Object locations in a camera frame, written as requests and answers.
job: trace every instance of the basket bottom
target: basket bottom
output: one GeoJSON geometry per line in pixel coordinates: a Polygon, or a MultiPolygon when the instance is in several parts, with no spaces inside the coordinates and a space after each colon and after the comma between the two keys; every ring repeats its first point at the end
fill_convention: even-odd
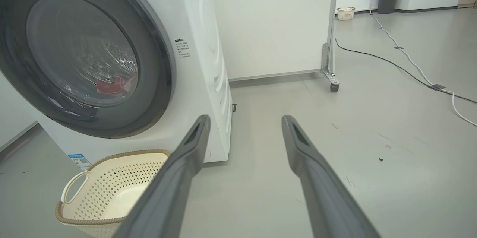
{"type": "Polygon", "coordinates": [[[102,218],[121,218],[127,216],[148,185],[134,185],[121,189],[109,202],[102,218]]]}

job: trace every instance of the gray floor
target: gray floor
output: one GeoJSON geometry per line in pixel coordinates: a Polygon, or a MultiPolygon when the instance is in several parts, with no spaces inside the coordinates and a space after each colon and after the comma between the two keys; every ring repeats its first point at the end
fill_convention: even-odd
{"type": "MultiPolygon", "coordinates": [[[[376,17],[431,81],[477,99],[477,10],[376,17]]],[[[367,14],[337,22],[336,38],[419,77],[367,14]]],[[[389,63],[343,50],[336,74],[337,93],[313,74],[232,84],[230,159],[207,164],[194,178],[181,237],[312,237],[286,159],[284,114],[298,120],[384,238],[475,236],[477,129],[454,114],[450,96],[389,63]]],[[[456,105],[477,121],[477,105],[456,105]]],[[[53,214],[77,172],[44,132],[0,165],[1,236],[85,237],[53,214]]]]}

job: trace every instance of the washing machine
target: washing machine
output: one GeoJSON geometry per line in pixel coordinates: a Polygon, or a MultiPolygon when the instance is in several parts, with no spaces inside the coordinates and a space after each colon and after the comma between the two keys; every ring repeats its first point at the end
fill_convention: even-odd
{"type": "Polygon", "coordinates": [[[1,71],[80,168],[172,152],[201,114],[212,126],[204,161],[228,159],[232,97],[212,0],[0,0],[0,31],[1,71]]]}

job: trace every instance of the small white basket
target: small white basket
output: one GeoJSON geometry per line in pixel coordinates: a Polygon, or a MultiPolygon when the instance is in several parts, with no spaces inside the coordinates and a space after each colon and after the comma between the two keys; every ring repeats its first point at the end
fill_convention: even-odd
{"type": "Polygon", "coordinates": [[[56,218],[93,237],[111,237],[168,158],[167,151],[143,150],[99,160],[65,186],[56,218]],[[71,185],[83,175],[80,189],[66,200],[71,185]]]}
{"type": "Polygon", "coordinates": [[[351,20],[354,16],[354,7],[341,7],[338,8],[338,19],[339,20],[351,20]]]}

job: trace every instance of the power cord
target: power cord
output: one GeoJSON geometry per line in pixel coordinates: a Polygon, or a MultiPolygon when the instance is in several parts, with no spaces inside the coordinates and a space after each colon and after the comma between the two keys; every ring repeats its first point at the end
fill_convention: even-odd
{"type": "Polygon", "coordinates": [[[407,54],[407,53],[404,51],[404,49],[403,49],[401,46],[399,46],[399,44],[397,43],[397,41],[396,41],[394,38],[392,38],[392,36],[389,34],[389,32],[387,32],[387,30],[382,26],[382,24],[378,21],[378,19],[373,15],[373,13],[371,12],[371,10],[369,10],[369,14],[370,14],[371,17],[372,17],[374,20],[376,20],[376,22],[379,24],[379,26],[380,26],[379,28],[382,29],[383,31],[385,31],[386,34],[388,35],[388,37],[389,37],[390,39],[392,39],[392,41],[393,41],[394,44],[396,45],[396,49],[399,49],[401,52],[404,53],[404,55],[407,57],[407,59],[412,63],[412,65],[414,65],[414,66],[419,70],[419,72],[421,73],[421,75],[424,77],[424,79],[426,79],[426,81],[427,81],[430,85],[428,86],[427,84],[425,84],[425,83],[422,82],[421,80],[419,80],[419,79],[417,79],[416,77],[414,77],[413,75],[411,75],[407,70],[405,70],[404,68],[401,68],[400,66],[396,65],[395,63],[392,63],[392,62],[389,61],[389,60],[386,60],[386,59],[384,59],[384,58],[381,58],[381,57],[378,57],[378,56],[375,56],[375,55],[371,55],[371,54],[368,54],[368,53],[363,53],[363,52],[358,52],[358,51],[352,51],[352,50],[348,50],[348,49],[345,49],[345,50],[352,51],[352,52],[357,52],[357,53],[368,54],[368,55],[371,55],[371,56],[380,58],[380,59],[382,59],[382,60],[386,60],[386,61],[388,61],[389,63],[392,63],[393,65],[397,66],[397,67],[400,68],[401,70],[404,70],[407,74],[411,75],[411,77],[413,77],[414,79],[416,79],[416,80],[419,81],[420,83],[426,85],[427,87],[430,87],[430,88],[433,89],[433,90],[440,91],[440,92],[443,92],[443,93],[446,93],[446,94],[452,94],[452,106],[453,106],[453,108],[454,108],[455,113],[457,113],[457,115],[458,115],[460,118],[464,119],[465,121],[467,121],[468,123],[472,124],[473,126],[477,126],[477,124],[475,124],[474,122],[472,122],[472,121],[470,121],[469,119],[465,118],[464,116],[462,116],[462,114],[460,114],[460,113],[457,111],[457,109],[456,109],[456,107],[455,107],[455,97],[459,97],[459,98],[462,98],[462,99],[466,99],[466,100],[471,101],[471,102],[476,103],[476,104],[477,104],[477,102],[475,102],[475,101],[473,101],[473,100],[470,100],[470,99],[467,99],[467,98],[464,98],[464,97],[460,97],[460,96],[458,96],[458,95],[455,95],[455,92],[453,92],[453,91],[444,90],[443,88],[436,88],[436,87],[435,87],[435,84],[433,84],[431,81],[429,81],[429,79],[426,77],[426,75],[425,75],[424,72],[421,70],[421,68],[419,68],[419,66],[417,66],[416,63],[414,63],[414,61],[412,61],[412,59],[411,59],[411,57],[409,56],[409,54],[407,54]]]}

